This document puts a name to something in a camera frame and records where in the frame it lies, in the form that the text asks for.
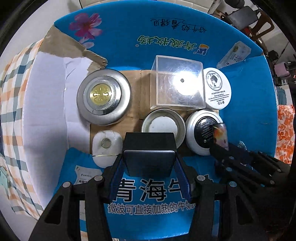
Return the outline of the clear acrylic box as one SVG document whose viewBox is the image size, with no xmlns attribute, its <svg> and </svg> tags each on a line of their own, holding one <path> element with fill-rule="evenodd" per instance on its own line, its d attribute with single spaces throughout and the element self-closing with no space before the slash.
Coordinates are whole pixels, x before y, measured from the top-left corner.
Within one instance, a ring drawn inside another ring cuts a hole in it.
<svg viewBox="0 0 296 241">
<path fill-rule="evenodd" d="M 150 107 L 197 110 L 206 107 L 202 62 L 157 55 L 151 69 Z"/>
</svg>

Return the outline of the blue milk carton box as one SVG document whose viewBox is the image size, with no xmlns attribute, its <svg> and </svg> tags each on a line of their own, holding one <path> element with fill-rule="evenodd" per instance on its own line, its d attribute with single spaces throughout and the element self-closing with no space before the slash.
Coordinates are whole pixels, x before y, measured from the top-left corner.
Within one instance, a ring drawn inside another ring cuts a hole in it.
<svg viewBox="0 0 296 241">
<path fill-rule="evenodd" d="M 55 21 L 25 98 L 30 240 L 267 240 L 277 117 L 262 49 L 209 14 L 116 1 Z"/>
</svg>

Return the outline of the orange white floral cloth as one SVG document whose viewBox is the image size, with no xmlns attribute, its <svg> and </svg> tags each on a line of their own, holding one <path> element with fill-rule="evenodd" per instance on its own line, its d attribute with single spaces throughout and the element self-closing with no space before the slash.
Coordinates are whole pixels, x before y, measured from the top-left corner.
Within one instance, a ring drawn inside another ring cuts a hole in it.
<svg viewBox="0 0 296 241">
<path fill-rule="evenodd" d="M 295 108 L 293 105 L 278 105 L 277 116 L 275 158 L 291 165 L 295 146 L 295 131 L 293 128 Z"/>
</svg>

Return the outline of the brown wooden chair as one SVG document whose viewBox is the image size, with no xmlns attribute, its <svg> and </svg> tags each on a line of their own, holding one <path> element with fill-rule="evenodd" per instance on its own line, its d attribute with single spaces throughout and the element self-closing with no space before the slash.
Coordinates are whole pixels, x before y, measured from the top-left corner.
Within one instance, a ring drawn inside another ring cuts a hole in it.
<svg viewBox="0 0 296 241">
<path fill-rule="evenodd" d="M 273 24 L 273 21 L 271 20 L 271 18 L 264 11 L 262 11 L 260 9 L 258 11 L 260 13 L 260 17 L 258 18 L 255 26 L 252 28 L 251 27 L 249 28 L 250 33 L 251 33 L 250 39 L 253 41 L 258 40 L 262 36 L 268 34 L 272 30 L 274 30 L 274 24 Z M 269 28 L 261 31 L 262 27 L 265 24 L 269 24 Z"/>
</svg>

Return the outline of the grey black USB charger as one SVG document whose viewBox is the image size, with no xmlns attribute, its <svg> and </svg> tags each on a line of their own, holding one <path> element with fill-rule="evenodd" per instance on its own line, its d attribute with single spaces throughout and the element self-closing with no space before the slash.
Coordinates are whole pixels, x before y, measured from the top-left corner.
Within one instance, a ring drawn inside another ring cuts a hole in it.
<svg viewBox="0 0 296 241">
<path fill-rule="evenodd" d="M 126 133 L 123 161 L 130 177 L 168 178 L 176 161 L 173 133 Z"/>
</svg>

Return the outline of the pink small box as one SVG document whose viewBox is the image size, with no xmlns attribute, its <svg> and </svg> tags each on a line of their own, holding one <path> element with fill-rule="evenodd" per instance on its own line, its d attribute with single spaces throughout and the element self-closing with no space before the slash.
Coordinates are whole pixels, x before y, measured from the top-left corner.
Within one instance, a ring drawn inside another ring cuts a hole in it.
<svg viewBox="0 0 296 241">
<path fill-rule="evenodd" d="M 287 70 L 285 62 L 274 65 L 274 72 L 279 78 L 290 76 L 290 72 Z"/>
</svg>

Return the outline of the silver round tin gold emblem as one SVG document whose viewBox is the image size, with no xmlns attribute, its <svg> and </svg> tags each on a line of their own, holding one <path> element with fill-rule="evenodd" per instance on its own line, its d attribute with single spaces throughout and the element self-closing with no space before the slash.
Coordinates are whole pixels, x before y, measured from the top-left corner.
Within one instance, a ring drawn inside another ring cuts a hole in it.
<svg viewBox="0 0 296 241">
<path fill-rule="evenodd" d="M 79 114 L 98 126 L 121 121 L 128 111 L 132 90 L 128 79 L 113 69 L 96 70 L 80 84 L 76 103 Z"/>
</svg>

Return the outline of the white rounded perfume bottle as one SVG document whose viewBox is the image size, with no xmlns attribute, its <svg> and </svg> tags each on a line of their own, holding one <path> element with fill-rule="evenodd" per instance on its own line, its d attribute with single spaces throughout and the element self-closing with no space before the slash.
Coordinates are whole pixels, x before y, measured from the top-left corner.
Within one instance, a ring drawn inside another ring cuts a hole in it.
<svg viewBox="0 0 296 241">
<path fill-rule="evenodd" d="M 114 131 L 98 132 L 92 141 L 93 161 L 100 168 L 112 166 L 118 154 L 122 153 L 123 139 Z"/>
</svg>

